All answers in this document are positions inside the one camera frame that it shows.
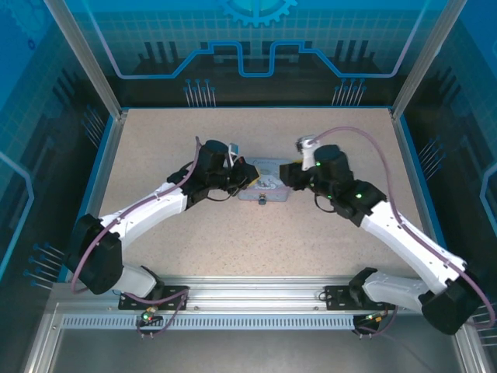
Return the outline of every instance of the cable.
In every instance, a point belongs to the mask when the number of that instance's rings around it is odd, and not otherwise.
[[[187,294],[188,294],[188,289],[185,289],[185,290],[178,291],[176,294],[171,295],[167,298],[149,301],[147,299],[137,297],[135,294],[124,293],[124,295],[126,295],[127,297],[133,299],[136,302],[142,303],[144,305],[161,305],[162,303],[166,303],[166,302],[171,301],[172,299],[178,298],[180,295],[187,295]]]
[[[172,314],[171,319],[169,319],[169,321],[164,325],[164,327],[162,327],[162,329],[160,329],[156,332],[151,332],[150,337],[152,337],[152,335],[156,336],[160,333],[164,333],[172,325],[172,322],[175,320],[176,316],[178,315],[179,310],[183,306],[183,303],[185,303],[186,297],[188,296],[188,290],[183,290],[183,291],[179,292],[178,294],[174,294],[170,298],[178,298],[180,295],[182,295],[181,300],[179,301],[178,307],[176,307],[176,310]],[[145,333],[142,333],[142,331],[140,329],[140,322],[139,321],[137,322],[137,333],[141,334],[142,338],[147,335]]]
[[[374,329],[366,328],[365,326],[360,326],[359,329],[366,330],[367,332],[370,332],[370,333],[374,333]],[[356,330],[354,330],[354,333],[357,334],[358,336],[360,336],[360,334]],[[412,355],[413,358],[415,358],[423,367],[425,367],[427,371],[431,371],[432,373],[436,373],[436,371],[434,369],[432,369],[420,356],[418,356],[418,354],[416,352],[414,352],[410,346],[408,346],[407,344],[405,344],[401,340],[398,340],[397,338],[389,336],[388,334],[382,334],[381,336],[383,338],[387,338],[388,340],[391,340],[394,343],[400,344],[402,347],[404,347]]]
[[[109,225],[107,225],[94,239],[93,241],[89,244],[88,248],[86,249],[85,253],[83,254],[81,260],[79,261],[79,264],[78,266],[76,267],[76,270],[75,270],[75,274],[72,278],[72,281],[71,281],[71,291],[74,293],[74,294],[80,294],[82,293],[83,291],[87,291],[88,288],[81,288],[81,289],[76,289],[76,281],[79,279],[79,275],[81,274],[81,271],[82,271],[82,268],[83,266],[85,265],[86,263],[86,260],[88,259],[88,257],[90,256],[90,254],[92,253],[92,251],[94,250],[94,248],[96,248],[100,242],[100,240],[103,238],[103,236],[116,224],[118,224],[119,220],[122,219],[122,218],[125,218],[127,215],[129,215],[132,211],[136,210],[137,208],[143,206],[144,204],[147,204],[148,202],[152,201],[152,200],[155,200],[157,198],[160,198],[160,197],[163,197],[165,196],[166,194],[168,193],[171,193],[172,191],[180,188],[184,183],[186,183],[186,181],[188,181],[188,179],[192,176],[192,173],[193,173],[193,170],[195,169],[196,167],[196,164],[199,160],[199,153],[200,153],[200,147],[202,146],[201,143],[200,143],[200,139],[198,138],[198,136],[195,137],[195,141],[196,141],[196,150],[195,150],[195,157],[193,158],[193,167],[190,168],[190,170],[188,171],[188,173],[185,175],[185,177],[179,182],[177,183],[175,186],[172,186],[171,188],[157,194],[157,195],[151,195],[150,197],[148,198],[145,198],[143,200],[140,200],[138,201],[136,204],[134,204],[133,206],[129,207],[128,209],[126,209],[123,213],[121,213],[117,218],[115,218],[114,220],[112,220],[110,222]]]
[[[327,213],[327,214],[333,214],[334,212],[336,212],[335,210],[325,210],[323,207],[319,206],[319,203],[318,203],[318,195],[317,195],[317,194],[315,194],[315,195],[314,195],[314,204],[316,205],[316,207],[317,207],[319,210],[321,210],[321,211],[323,211],[323,212],[325,212],[325,213]]]
[[[208,200],[212,200],[213,202],[225,202],[226,200],[229,200],[230,198],[231,198],[230,194],[226,198],[224,198],[223,200],[217,200],[217,199],[212,198],[212,197],[207,197]]]
[[[391,326],[394,324],[395,318],[397,318],[397,312],[398,312],[398,306],[395,306],[394,311],[391,313],[391,318],[387,321],[387,325],[383,327],[381,330],[373,330],[374,334],[371,334],[371,336],[381,336],[384,334],[387,330],[391,328]]]
[[[190,167],[192,165],[192,163],[193,163],[193,161],[186,163],[181,169],[179,169],[179,171],[183,171],[184,169],[187,169],[188,167]]]
[[[471,323],[471,322],[470,323],[478,328],[492,328],[495,324],[495,310],[492,307],[492,304],[490,303],[488,298],[486,297],[485,293],[480,289],[480,287],[463,270],[460,270],[459,267],[457,267],[455,264],[450,262],[445,256],[443,256],[442,254],[437,252],[429,243],[425,242],[423,239],[418,237],[402,221],[401,216],[398,213],[398,210],[397,210],[397,207],[396,207],[395,201],[394,201],[391,172],[390,172],[390,167],[388,166],[387,157],[385,156],[385,154],[381,150],[380,145],[377,143],[377,141],[374,139],[374,137],[371,136],[370,134],[368,134],[366,131],[360,130],[359,128],[344,126],[344,127],[335,127],[335,128],[332,128],[331,130],[327,130],[327,131],[323,132],[322,134],[313,138],[309,144],[314,144],[316,141],[322,139],[323,137],[328,136],[329,134],[332,134],[334,132],[339,132],[339,131],[352,131],[352,132],[355,132],[357,134],[360,134],[363,137],[365,137],[367,140],[369,140],[369,142],[374,146],[378,155],[380,156],[381,162],[383,163],[383,167],[384,167],[384,170],[386,173],[388,197],[390,198],[391,212],[394,215],[395,220],[407,232],[407,234],[410,235],[419,245],[421,245],[422,247],[427,249],[437,259],[441,260],[451,270],[454,270],[459,276],[461,276],[471,286],[471,288],[478,295],[478,297],[480,297],[480,299],[483,301],[483,304],[485,305],[485,307],[488,310],[488,315],[490,317],[489,321],[486,324],[477,324],[477,325],[475,325],[474,323]]]

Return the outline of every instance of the black cable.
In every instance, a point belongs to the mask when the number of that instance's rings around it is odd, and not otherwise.
[[[326,302],[326,298],[325,298],[325,299],[321,298],[321,296],[322,296],[323,294],[325,294],[325,293],[326,293],[326,291],[322,291],[322,292],[321,292],[321,293],[319,293],[319,295],[318,295],[318,299],[319,299],[321,302]]]
[[[208,200],[212,200],[213,202],[224,202],[226,200],[229,200],[230,198],[231,198],[230,194],[228,194],[228,196],[226,198],[224,198],[223,200],[217,200],[216,198],[207,197]]]
[[[181,169],[179,169],[179,171],[183,171],[184,169],[187,169],[188,167],[190,167],[192,165],[192,163],[193,163],[193,161],[186,163]]]
[[[325,213],[327,213],[327,214],[333,214],[334,212],[336,212],[335,210],[325,210],[323,207],[319,206],[319,203],[318,203],[318,195],[317,195],[317,194],[315,194],[315,195],[314,195],[314,203],[315,203],[316,207],[317,207],[319,210],[321,210],[321,211],[323,211],[323,212],[325,212]]]

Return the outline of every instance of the gear logo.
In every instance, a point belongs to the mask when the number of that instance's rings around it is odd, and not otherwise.
[[[0,9],[8,9],[17,26],[30,38],[44,28],[47,14],[41,0],[1,0]]]
[[[260,24],[269,26],[271,21],[279,22],[281,15],[290,14],[290,7],[296,0],[218,0],[226,16],[233,21],[242,21],[243,26]]]

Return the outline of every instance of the white clip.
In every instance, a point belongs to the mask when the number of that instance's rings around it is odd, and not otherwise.
[[[314,152],[321,146],[321,143],[319,141],[312,142],[314,138],[314,135],[310,135],[297,140],[302,153],[302,171],[307,171],[315,166]]]

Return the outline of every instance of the ventilation slots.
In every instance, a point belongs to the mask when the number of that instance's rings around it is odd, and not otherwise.
[[[165,320],[143,330],[164,326]],[[134,329],[138,315],[66,315],[64,329]],[[268,330],[268,329],[354,329],[351,315],[179,315],[171,329]]]

